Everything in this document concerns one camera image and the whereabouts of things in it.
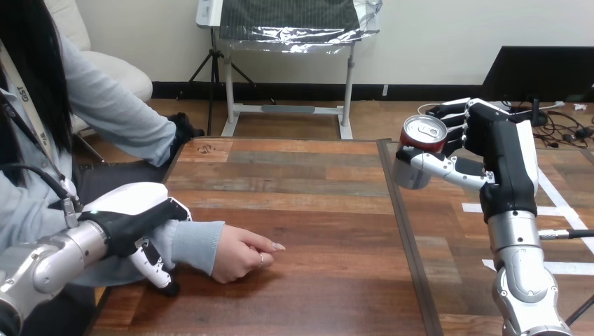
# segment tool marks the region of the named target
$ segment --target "robotic arm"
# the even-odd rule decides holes
[[[85,206],[66,230],[5,250],[0,255],[0,335],[18,336],[37,305],[52,300],[85,268],[111,256],[130,258],[161,291],[176,295],[177,284],[162,270],[154,246],[143,239],[169,219],[189,220],[190,212],[167,197],[164,185],[133,183]]]
[[[493,299],[504,317],[504,336],[572,335],[557,312],[558,286],[544,267],[534,200],[538,166],[530,121],[515,124],[509,114],[480,99],[461,99],[429,110],[444,122],[447,141],[441,153],[403,146],[394,171],[410,165],[479,191],[490,247],[498,271]],[[450,136],[462,129],[460,138]],[[460,157],[455,149],[483,157],[483,164]],[[399,185],[405,178],[396,178]]]

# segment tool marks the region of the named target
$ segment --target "white wall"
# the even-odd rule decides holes
[[[78,0],[92,49],[153,81],[187,81],[210,46],[198,0]],[[481,84],[502,45],[594,46],[592,0],[384,0],[382,31],[359,44],[355,83]],[[344,55],[238,52],[257,82],[344,83]],[[197,81],[209,81],[207,67]]]

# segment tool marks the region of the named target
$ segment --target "woman's hand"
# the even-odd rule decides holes
[[[225,225],[216,249],[212,278],[221,284],[237,280],[252,270],[271,266],[275,261],[272,254],[284,250],[283,245],[266,237]]]

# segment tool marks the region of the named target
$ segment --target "can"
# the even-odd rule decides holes
[[[437,153],[446,144],[448,128],[441,120],[430,115],[413,115],[406,119],[400,133],[400,146],[412,146]]]
[[[430,115],[414,115],[406,119],[400,133],[398,150],[412,146],[437,153],[446,144],[448,128],[441,120]],[[429,184],[431,174],[412,167],[407,162],[394,159],[392,180],[402,188],[418,190]]]

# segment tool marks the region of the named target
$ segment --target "metal frame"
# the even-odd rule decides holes
[[[82,129],[72,135],[74,135],[74,137],[76,139],[78,139],[83,144],[83,146],[86,148],[86,150],[89,151],[97,160],[99,160],[99,162],[105,162],[105,159],[101,156],[101,154],[99,154],[81,135],[81,132],[86,131],[86,130],[90,130],[90,127]]]
[[[299,114],[318,114],[318,115],[330,115],[338,116],[338,125],[340,128],[340,138],[343,140],[353,139],[351,124],[350,124],[350,109],[351,109],[351,97],[352,97],[352,84],[353,77],[352,71],[354,69],[354,45],[350,46],[350,56],[347,63],[347,81],[345,88],[345,103],[343,106],[337,106],[335,108],[327,107],[315,107],[315,106],[280,106],[280,105],[244,105],[236,104],[233,96],[233,78],[232,78],[232,65],[231,53],[228,52],[224,58],[226,77],[225,86],[227,90],[227,122],[221,136],[232,137],[235,134],[235,127],[241,113],[299,113]]]

